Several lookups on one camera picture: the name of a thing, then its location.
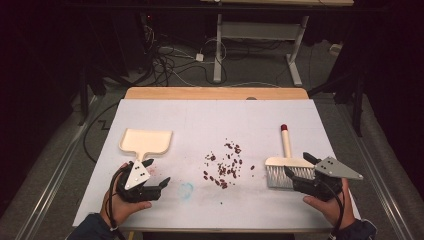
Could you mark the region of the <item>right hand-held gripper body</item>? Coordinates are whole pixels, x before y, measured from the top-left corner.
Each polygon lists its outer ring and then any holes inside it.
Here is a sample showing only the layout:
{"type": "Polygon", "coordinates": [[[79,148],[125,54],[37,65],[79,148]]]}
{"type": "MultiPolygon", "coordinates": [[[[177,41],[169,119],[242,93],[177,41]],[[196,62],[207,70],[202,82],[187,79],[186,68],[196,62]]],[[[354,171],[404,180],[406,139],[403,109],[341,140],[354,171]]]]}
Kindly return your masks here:
{"type": "Polygon", "coordinates": [[[363,180],[362,174],[356,172],[334,157],[321,159],[314,167],[314,178],[308,180],[298,177],[299,182],[293,186],[295,191],[314,196],[321,201],[335,198],[342,192],[342,179],[363,180]]]}

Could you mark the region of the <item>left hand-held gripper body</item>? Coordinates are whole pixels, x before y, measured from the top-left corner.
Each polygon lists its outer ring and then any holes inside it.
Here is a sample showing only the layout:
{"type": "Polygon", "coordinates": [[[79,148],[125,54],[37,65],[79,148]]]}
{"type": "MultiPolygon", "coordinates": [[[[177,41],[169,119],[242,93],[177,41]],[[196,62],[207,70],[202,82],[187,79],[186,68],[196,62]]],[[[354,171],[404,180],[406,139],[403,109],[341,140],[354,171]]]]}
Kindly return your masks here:
{"type": "Polygon", "coordinates": [[[145,186],[150,174],[142,162],[129,162],[117,182],[116,192],[125,202],[155,201],[161,196],[158,186],[145,186]]]}

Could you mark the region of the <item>cream plastic dustpan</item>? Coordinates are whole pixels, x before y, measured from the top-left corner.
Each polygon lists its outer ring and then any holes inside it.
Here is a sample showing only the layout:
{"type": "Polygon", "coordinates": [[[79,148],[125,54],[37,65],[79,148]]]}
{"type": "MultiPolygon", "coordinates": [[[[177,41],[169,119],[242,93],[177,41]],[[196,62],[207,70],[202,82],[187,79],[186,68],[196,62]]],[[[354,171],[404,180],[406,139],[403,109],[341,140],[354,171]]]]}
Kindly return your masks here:
{"type": "Polygon", "coordinates": [[[135,154],[138,161],[143,161],[148,155],[164,154],[171,142],[172,131],[154,131],[129,129],[119,143],[119,148],[124,152],[135,154]]]}

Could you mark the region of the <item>cream hand brush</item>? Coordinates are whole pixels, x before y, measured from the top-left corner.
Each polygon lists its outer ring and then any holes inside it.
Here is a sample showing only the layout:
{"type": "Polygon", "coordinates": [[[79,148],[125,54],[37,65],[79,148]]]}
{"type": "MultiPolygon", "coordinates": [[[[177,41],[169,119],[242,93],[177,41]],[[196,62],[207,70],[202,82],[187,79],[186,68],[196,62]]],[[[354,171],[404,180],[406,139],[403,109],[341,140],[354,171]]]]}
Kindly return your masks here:
{"type": "Polygon", "coordinates": [[[314,178],[314,167],[303,158],[292,156],[291,142],[286,124],[281,125],[283,157],[269,157],[265,160],[267,186],[271,189],[291,189],[292,180],[286,175],[285,168],[293,172],[296,177],[308,180],[314,178]]]}

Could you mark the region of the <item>pile of red beans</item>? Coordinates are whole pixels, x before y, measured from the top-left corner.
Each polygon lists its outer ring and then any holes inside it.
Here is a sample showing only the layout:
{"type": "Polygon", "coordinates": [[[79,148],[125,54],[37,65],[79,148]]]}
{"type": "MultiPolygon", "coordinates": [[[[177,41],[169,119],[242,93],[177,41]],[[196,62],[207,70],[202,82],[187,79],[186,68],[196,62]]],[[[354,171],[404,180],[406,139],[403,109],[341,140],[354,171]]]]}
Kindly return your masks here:
{"type": "Polygon", "coordinates": [[[255,170],[256,166],[244,157],[242,146],[226,138],[204,156],[202,178],[220,189],[228,189],[244,178],[254,178],[255,170]]]}

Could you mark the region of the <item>person's left hand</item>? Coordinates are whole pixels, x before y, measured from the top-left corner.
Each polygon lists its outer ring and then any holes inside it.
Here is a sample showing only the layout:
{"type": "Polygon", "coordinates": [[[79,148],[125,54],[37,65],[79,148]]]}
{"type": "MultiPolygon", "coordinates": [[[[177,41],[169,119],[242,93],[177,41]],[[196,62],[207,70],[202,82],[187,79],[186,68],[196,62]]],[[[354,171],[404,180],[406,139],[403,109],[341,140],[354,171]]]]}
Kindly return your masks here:
{"type": "Polygon", "coordinates": [[[110,228],[116,228],[122,225],[132,214],[152,207],[152,203],[149,201],[128,203],[116,194],[117,181],[122,175],[122,169],[126,166],[127,163],[124,163],[114,173],[112,177],[113,185],[108,188],[104,195],[100,215],[110,228]]]}

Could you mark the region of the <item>person's right hand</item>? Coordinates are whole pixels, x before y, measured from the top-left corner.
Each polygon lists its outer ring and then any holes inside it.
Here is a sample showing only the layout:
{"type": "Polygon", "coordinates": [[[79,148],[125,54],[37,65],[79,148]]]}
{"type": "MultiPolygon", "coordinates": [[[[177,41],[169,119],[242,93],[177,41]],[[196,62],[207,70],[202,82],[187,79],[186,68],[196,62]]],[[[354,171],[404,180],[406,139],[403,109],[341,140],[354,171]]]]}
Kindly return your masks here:
{"type": "Polygon", "coordinates": [[[351,224],[353,224],[356,220],[352,201],[349,192],[349,184],[348,180],[343,178],[343,192],[338,195],[337,198],[330,199],[328,201],[321,201],[313,196],[305,196],[303,201],[313,207],[314,209],[320,211],[325,219],[333,226],[336,227],[338,223],[338,219],[340,216],[340,207],[338,204],[338,200],[341,201],[342,206],[344,207],[343,218],[339,225],[339,229],[342,230],[347,228],[351,224]]]}

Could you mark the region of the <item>black stand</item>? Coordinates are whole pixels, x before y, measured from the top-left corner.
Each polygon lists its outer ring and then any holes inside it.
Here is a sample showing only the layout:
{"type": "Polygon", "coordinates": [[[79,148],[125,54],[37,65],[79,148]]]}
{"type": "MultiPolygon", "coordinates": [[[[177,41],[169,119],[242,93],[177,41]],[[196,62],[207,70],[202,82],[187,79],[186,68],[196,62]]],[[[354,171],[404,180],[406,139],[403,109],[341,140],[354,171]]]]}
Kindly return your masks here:
{"type": "Polygon", "coordinates": [[[328,80],[311,90],[307,91],[307,95],[312,97],[321,92],[332,92],[334,94],[334,102],[336,104],[352,103],[352,127],[358,137],[361,133],[361,115],[362,115],[362,98],[364,93],[364,79],[361,74],[346,73],[328,80]]]}
{"type": "Polygon", "coordinates": [[[79,72],[80,126],[83,125],[89,114],[88,89],[91,89],[95,96],[104,96],[106,94],[103,72],[98,65],[84,66],[79,72]]]}

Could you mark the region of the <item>metal floor rail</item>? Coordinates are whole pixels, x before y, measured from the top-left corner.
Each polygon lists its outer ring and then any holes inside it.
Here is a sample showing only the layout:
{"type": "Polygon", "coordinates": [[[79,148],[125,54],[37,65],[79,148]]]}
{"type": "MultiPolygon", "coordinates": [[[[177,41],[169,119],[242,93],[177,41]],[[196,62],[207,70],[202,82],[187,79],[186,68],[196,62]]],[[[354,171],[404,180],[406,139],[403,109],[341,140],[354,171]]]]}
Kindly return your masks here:
{"type": "Polygon", "coordinates": [[[420,207],[420,197],[409,177],[397,160],[371,108],[366,105],[360,120],[359,133],[353,127],[350,106],[338,105],[347,129],[360,152],[359,161],[372,185],[373,197],[382,213],[374,215],[379,221],[379,238],[382,240],[417,240],[414,235],[412,210],[420,207]]]}
{"type": "Polygon", "coordinates": [[[19,199],[14,202],[23,210],[28,207],[25,221],[14,240],[34,240],[57,192],[65,178],[73,155],[78,148],[88,124],[103,101],[103,97],[92,96],[88,100],[88,116],[82,116],[82,110],[74,111],[59,126],[40,157],[29,172],[19,190],[19,199]]]}

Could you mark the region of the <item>white metal desk frame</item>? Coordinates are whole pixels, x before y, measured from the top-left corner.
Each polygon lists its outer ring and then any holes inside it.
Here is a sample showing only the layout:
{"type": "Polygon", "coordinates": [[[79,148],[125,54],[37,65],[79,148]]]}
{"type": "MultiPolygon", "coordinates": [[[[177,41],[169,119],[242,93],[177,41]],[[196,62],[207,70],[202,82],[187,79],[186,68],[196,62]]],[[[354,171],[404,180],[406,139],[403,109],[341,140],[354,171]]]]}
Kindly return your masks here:
{"type": "MultiPolygon", "coordinates": [[[[237,7],[258,6],[258,7],[330,7],[339,10],[343,7],[351,7],[353,0],[202,0],[203,2],[212,2],[217,7],[237,7]]],[[[216,42],[214,57],[214,83],[221,83],[224,70],[222,64],[225,59],[227,49],[222,42],[227,39],[256,39],[256,40],[289,40],[294,42],[293,50],[285,56],[286,65],[291,75],[293,84],[296,87],[303,85],[297,66],[296,57],[303,39],[309,20],[309,14],[303,14],[298,23],[260,23],[260,22],[242,22],[227,21],[222,19],[221,13],[217,14],[216,42]]]]}

